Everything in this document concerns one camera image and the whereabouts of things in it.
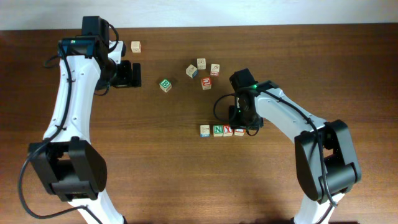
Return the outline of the red letter E block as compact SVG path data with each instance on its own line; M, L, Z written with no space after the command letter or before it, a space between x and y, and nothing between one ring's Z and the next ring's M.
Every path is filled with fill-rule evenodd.
M234 135L235 136L244 136L246 130L245 129L235 129L234 130Z

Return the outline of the red letter Y block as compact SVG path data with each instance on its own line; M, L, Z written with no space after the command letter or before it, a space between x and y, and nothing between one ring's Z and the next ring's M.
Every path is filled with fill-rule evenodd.
M228 137L232 136L234 134L234 131L231 129L230 125L223 125L223 136Z

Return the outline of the green letter N block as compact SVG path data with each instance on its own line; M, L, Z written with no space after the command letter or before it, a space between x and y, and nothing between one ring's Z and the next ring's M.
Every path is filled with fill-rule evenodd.
M216 124L213 126L213 135L214 137L222 137L223 136L223 125Z

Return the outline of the blue edged wooden block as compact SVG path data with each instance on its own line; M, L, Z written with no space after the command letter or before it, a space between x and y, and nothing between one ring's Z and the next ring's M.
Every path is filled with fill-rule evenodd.
M200 136L201 137L210 137L210 126L208 124L200 126Z

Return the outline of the red letter P block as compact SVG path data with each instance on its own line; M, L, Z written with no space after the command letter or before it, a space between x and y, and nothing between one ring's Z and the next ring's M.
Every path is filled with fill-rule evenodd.
M201 87L203 90L209 90L212 87L212 81L210 77L201 79Z

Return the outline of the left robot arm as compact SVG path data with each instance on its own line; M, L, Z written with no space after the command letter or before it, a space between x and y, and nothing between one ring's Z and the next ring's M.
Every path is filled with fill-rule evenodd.
M32 164L46 192L79 211L87 223L125 223L106 191L105 159L90 142L96 91L141 86L141 66L123 60L126 45L110 40L114 27L85 16L81 34L58 42L60 84L51 122L41 142L31 143Z

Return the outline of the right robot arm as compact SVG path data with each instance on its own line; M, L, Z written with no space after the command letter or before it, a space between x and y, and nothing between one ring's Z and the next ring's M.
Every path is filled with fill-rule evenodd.
M234 89L228 118L232 129L259 131L268 120L294 144L304 196L291 222L328 223L338 202L362 178L348 125L311 114L277 84L259 83L246 68L234 72L229 81Z

